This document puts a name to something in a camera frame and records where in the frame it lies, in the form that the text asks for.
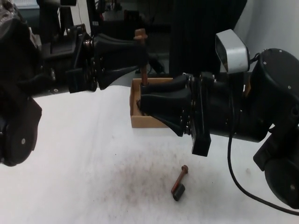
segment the black nut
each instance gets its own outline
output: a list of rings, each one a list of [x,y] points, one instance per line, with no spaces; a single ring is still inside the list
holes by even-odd
[[[175,201],[179,201],[184,191],[185,191],[185,186],[182,183],[180,183],[177,189],[173,193],[173,199]]]

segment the white wall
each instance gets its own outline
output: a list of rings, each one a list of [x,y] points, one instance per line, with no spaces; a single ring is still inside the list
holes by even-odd
[[[248,0],[235,32],[251,56],[280,48],[299,59],[299,0]]]

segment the wooden screw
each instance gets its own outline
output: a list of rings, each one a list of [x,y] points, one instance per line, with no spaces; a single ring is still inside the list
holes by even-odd
[[[145,33],[145,29],[135,30],[134,40],[137,40],[140,44],[145,45],[145,40],[147,38],[148,38],[148,36]],[[148,84],[148,74],[147,74],[146,66],[140,68],[140,73],[141,73],[142,85],[147,85]]]

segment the white camera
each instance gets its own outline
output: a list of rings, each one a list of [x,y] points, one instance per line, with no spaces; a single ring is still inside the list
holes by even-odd
[[[249,70],[249,51],[243,41],[228,29],[216,34],[216,53],[228,74]]]

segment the white tabletop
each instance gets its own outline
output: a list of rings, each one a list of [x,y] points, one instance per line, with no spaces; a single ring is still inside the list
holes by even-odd
[[[0,223],[298,223],[245,196],[227,167],[228,139],[212,136],[209,156],[191,154],[189,136],[132,129],[129,88],[37,98],[43,108],[36,149],[13,168],[0,166]],[[237,179],[284,206],[252,157],[261,144],[233,141]],[[170,190],[182,165],[186,191]]]

